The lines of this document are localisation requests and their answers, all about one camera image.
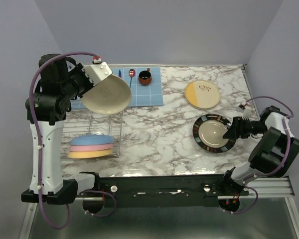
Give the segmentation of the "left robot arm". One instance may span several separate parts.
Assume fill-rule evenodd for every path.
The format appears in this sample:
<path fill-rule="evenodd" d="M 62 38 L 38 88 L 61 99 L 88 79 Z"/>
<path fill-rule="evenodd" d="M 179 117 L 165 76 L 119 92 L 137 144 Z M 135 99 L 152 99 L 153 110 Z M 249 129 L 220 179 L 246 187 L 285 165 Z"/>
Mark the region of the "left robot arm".
<path fill-rule="evenodd" d="M 79 181 L 61 175 L 60 146 L 71 100 L 93 88 L 76 63 L 75 55 L 100 57 L 90 52 L 70 52 L 41 56 L 25 102 L 33 140 L 33 171 L 30 186 L 21 194 L 28 203 L 67 205 L 79 193 Z"/>

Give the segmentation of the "cream and yellow plate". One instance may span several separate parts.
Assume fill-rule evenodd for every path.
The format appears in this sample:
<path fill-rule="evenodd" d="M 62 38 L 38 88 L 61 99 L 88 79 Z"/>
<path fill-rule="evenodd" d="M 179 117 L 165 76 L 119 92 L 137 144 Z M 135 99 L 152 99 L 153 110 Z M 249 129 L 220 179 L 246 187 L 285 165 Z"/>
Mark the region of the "cream and yellow plate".
<path fill-rule="evenodd" d="M 196 80 L 190 82 L 184 91 L 186 100 L 195 108 L 211 109 L 221 100 L 218 87 L 206 80 Z"/>

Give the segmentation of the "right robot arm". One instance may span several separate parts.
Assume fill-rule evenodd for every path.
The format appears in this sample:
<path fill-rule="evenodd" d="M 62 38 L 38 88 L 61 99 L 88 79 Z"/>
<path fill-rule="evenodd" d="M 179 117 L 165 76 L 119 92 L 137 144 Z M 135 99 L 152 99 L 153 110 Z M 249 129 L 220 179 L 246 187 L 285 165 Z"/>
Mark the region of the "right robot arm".
<path fill-rule="evenodd" d="M 289 127 L 290 116 L 275 106 L 263 110 L 258 121 L 234 117 L 224 139 L 246 139 L 262 134 L 248 162 L 226 171 L 219 183 L 225 195 L 239 194 L 257 178 L 282 177 L 299 154 L 299 139 Z"/>

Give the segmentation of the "blue plate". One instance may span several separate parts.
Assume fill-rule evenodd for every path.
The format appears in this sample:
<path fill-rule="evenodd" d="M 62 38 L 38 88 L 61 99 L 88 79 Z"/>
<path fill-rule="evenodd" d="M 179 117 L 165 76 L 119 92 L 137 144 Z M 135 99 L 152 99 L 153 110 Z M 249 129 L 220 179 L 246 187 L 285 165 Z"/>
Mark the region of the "blue plate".
<path fill-rule="evenodd" d="M 113 143 L 114 138 L 109 135 L 91 134 L 76 137 L 70 141 L 70 145 L 73 146 L 85 146 L 85 145 L 102 145 Z"/>

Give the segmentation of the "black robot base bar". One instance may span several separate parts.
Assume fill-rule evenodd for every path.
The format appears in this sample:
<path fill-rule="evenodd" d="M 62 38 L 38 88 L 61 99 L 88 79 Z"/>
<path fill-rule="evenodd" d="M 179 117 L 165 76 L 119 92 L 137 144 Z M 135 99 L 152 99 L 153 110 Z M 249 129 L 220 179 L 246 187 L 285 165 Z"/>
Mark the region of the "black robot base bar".
<path fill-rule="evenodd" d="M 105 207 L 218 207 L 219 201 L 247 196 L 242 186 L 227 182 L 222 174 L 97 177 L 91 192 Z"/>

